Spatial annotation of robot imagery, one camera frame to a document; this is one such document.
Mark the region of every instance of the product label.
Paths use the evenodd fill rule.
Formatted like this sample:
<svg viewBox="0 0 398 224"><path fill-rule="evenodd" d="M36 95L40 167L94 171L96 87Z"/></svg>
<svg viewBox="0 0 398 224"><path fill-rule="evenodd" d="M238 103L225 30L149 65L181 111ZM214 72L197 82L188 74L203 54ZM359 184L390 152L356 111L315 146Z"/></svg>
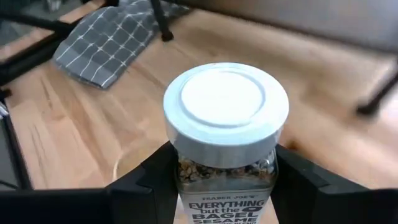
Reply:
<svg viewBox="0 0 398 224"><path fill-rule="evenodd" d="M270 190L180 193L184 211L192 224L257 224L270 194Z"/></svg>

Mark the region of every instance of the spice jar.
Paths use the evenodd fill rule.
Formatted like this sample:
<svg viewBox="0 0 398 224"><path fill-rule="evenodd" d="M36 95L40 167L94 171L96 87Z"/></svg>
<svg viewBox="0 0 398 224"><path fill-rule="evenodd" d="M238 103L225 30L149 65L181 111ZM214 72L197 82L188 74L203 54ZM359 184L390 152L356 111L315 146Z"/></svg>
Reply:
<svg viewBox="0 0 398 224"><path fill-rule="evenodd" d="M280 83L249 65L202 65L168 86L164 111L190 223L258 223L277 178L275 146L289 112Z"/></svg>

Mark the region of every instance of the gray checkered cloth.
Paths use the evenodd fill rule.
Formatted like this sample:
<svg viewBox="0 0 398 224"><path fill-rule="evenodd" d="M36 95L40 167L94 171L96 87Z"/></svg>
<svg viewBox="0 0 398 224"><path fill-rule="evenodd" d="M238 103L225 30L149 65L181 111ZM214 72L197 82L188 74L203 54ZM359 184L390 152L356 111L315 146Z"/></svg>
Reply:
<svg viewBox="0 0 398 224"><path fill-rule="evenodd" d="M186 7L162 2L165 16ZM121 1L87 15L59 45L53 59L72 78L99 88L111 86L159 30L149 0Z"/></svg>

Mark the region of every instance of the wooden surface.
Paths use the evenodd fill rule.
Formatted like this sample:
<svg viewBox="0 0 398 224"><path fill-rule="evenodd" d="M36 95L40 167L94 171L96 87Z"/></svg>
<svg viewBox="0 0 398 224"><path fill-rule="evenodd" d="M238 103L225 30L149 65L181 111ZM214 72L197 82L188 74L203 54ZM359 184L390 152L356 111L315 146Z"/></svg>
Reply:
<svg viewBox="0 0 398 224"><path fill-rule="evenodd" d="M250 64L281 82L290 100L282 144L369 188L398 187L398 94L378 118L353 115L357 102L392 72L393 56L203 11L180 18L172 31L175 40L156 38L110 90L71 80L52 62L7 86L13 92L7 105L35 188L104 186L128 152L135 155L135 167L167 140L166 86L210 62ZM13 54L28 42L22 38L0 52Z"/></svg>

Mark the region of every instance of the jar lid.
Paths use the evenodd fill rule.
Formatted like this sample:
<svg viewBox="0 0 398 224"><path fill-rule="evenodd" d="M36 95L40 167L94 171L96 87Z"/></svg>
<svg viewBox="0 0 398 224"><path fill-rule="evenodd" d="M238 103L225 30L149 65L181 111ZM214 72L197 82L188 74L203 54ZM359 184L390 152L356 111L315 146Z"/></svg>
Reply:
<svg viewBox="0 0 398 224"><path fill-rule="evenodd" d="M240 63L190 69L164 95L170 142L187 158L217 168L246 166L268 155L288 112L280 83Z"/></svg>

